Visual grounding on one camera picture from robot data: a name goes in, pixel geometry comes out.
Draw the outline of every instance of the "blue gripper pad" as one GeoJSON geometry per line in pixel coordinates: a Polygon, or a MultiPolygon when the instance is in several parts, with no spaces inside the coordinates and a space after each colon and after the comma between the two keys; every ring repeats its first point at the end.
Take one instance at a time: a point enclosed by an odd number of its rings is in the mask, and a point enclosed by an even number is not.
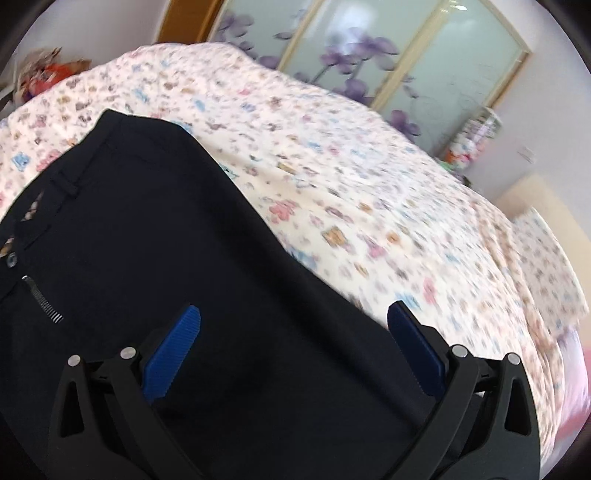
{"type": "Polygon", "coordinates": [[[397,303],[388,309],[388,330],[406,358],[421,389],[437,400],[446,390],[446,370],[440,358],[421,333],[413,314],[397,303]]]}
{"type": "Polygon", "coordinates": [[[190,306],[160,343],[144,368],[142,392],[148,403],[166,395],[200,328],[199,309],[190,306]]]}

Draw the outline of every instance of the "floral bedsheet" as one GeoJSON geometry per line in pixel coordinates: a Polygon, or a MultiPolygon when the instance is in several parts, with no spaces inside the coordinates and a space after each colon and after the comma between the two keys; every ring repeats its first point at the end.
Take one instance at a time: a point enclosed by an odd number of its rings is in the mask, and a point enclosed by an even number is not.
{"type": "Polygon", "coordinates": [[[562,357],[525,286],[511,224],[377,113],[227,44],[143,47],[0,122],[0,218],[108,108],[194,135],[285,249],[377,322],[403,300],[449,344],[518,353],[548,455],[562,357]]]}

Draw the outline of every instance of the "black pants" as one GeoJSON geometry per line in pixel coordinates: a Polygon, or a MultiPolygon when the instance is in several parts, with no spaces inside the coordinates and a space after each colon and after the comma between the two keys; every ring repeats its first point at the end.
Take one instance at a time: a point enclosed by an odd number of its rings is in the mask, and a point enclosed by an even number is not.
{"type": "Polygon", "coordinates": [[[15,202],[0,245],[12,234],[0,411],[41,468],[68,357],[110,358],[187,303],[202,331],[157,409],[218,480],[378,480],[433,406],[389,333],[292,259],[176,125],[105,113],[15,202]]]}

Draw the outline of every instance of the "glass panel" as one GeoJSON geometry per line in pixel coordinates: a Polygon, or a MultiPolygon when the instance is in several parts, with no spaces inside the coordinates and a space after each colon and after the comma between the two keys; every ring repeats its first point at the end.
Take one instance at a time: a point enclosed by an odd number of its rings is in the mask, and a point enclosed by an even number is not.
{"type": "Polygon", "coordinates": [[[460,0],[382,115],[438,155],[515,64],[522,49],[479,0],[460,0]]]}
{"type": "Polygon", "coordinates": [[[439,0],[326,0],[285,70],[369,105],[439,0]]]}
{"type": "Polygon", "coordinates": [[[230,0],[212,41],[228,42],[276,69],[312,0],[230,0]]]}

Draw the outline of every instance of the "zipper teeth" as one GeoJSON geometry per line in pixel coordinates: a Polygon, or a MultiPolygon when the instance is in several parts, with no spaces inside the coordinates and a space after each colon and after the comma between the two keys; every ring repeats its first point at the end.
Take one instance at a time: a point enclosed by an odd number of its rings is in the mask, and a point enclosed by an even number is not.
{"type": "Polygon", "coordinates": [[[51,319],[51,321],[53,323],[60,323],[63,316],[59,314],[43,296],[43,293],[41,293],[41,290],[39,290],[39,287],[37,287],[35,280],[33,280],[28,275],[25,275],[22,279],[27,283],[27,285],[29,285],[29,288],[31,289],[31,294],[33,295],[41,309],[51,319]]]}

